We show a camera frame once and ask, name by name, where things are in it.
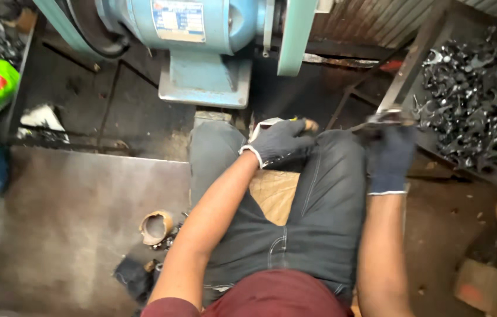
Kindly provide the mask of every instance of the person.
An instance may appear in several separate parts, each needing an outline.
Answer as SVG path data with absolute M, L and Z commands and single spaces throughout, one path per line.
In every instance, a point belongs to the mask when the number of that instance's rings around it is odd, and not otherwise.
M 194 206 L 142 312 L 170 316 L 413 316 L 408 303 L 401 205 L 415 128 L 384 127 L 366 150 L 348 131 L 300 136 L 282 121 L 250 144 L 225 122 L 192 131 Z M 264 163 L 307 151 L 285 226 L 266 220 L 247 190 Z

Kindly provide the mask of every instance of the dark gray jeans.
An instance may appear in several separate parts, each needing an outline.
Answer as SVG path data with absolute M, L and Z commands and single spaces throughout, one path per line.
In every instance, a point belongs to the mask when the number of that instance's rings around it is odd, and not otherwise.
M 246 192 L 207 266 L 205 306 L 243 277 L 279 268 L 314 276 L 350 303 L 365 217 L 365 151 L 348 131 L 325 131 L 316 141 L 285 226 L 269 222 Z M 245 142 L 222 121 L 205 122 L 192 131 L 192 206 L 235 162 Z

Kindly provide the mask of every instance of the gray work glove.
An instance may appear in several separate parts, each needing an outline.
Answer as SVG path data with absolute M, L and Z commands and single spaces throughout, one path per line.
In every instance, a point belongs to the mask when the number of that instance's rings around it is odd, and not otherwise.
M 315 145 L 312 136 L 298 136 L 305 130 L 305 120 L 280 121 L 266 130 L 263 130 L 256 140 L 240 148 L 252 151 L 262 169 L 266 165 L 286 157 L 296 150 Z
M 381 139 L 371 147 L 371 185 L 369 195 L 405 193 L 405 176 L 415 154 L 414 126 L 388 126 L 381 129 Z

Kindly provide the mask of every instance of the blue electric motor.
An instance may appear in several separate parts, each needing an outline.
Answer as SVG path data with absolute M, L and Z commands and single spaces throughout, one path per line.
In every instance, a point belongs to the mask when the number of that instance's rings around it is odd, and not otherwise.
M 69 45 L 93 59 L 117 58 L 131 34 L 148 48 L 169 50 L 160 74 L 160 98 L 224 108 L 247 106 L 253 57 L 247 45 L 256 36 L 263 36 L 267 56 L 274 26 L 283 25 L 284 36 L 278 74 L 297 75 L 318 3 L 34 1 Z

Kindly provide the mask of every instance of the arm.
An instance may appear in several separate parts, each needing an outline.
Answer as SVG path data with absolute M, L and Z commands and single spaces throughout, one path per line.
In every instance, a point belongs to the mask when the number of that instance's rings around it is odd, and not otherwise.
M 210 186 L 183 224 L 164 260 L 149 303 L 177 297 L 201 310 L 205 267 L 229 228 L 254 173 L 268 160 L 312 146 L 313 138 L 297 137 L 304 128 L 305 120 L 282 121 L 243 147 L 237 161 Z
M 366 317 L 412 317 L 403 255 L 403 195 L 372 196 L 359 253 L 358 290 Z
M 372 147 L 370 207 L 358 258 L 358 301 L 365 317 L 413 317 L 403 254 L 405 175 L 415 127 L 386 127 Z
M 202 308 L 203 274 L 258 169 L 254 153 L 243 154 L 206 191 L 191 211 L 164 260 L 149 302 L 177 297 Z

